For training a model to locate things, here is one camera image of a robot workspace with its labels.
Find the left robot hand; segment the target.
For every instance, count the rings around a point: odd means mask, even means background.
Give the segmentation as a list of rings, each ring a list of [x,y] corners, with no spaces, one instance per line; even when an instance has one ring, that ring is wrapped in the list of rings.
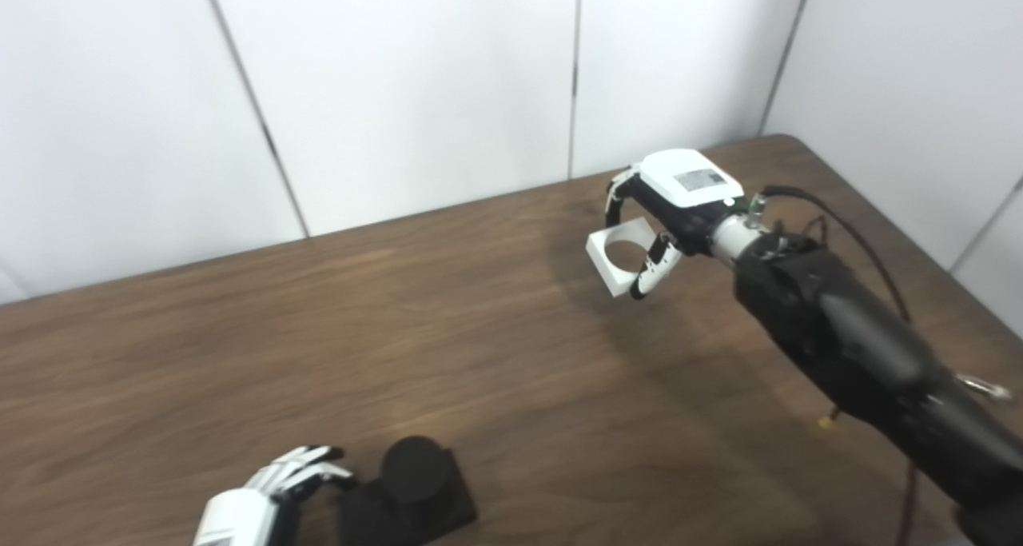
[[[302,504],[322,487],[347,492],[361,486],[355,473],[336,464],[335,445],[300,445],[272,460],[239,488],[209,499],[194,545],[295,545]]]

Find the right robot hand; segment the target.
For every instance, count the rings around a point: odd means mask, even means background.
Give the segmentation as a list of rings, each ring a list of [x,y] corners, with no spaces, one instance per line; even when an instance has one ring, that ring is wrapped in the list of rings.
[[[604,225],[620,225],[623,204],[633,200],[664,226],[628,293],[641,301],[683,256],[710,256],[714,230],[738,213],[743,199],[739,182],[694,149],[659,150],[616,174],[607,186]]]

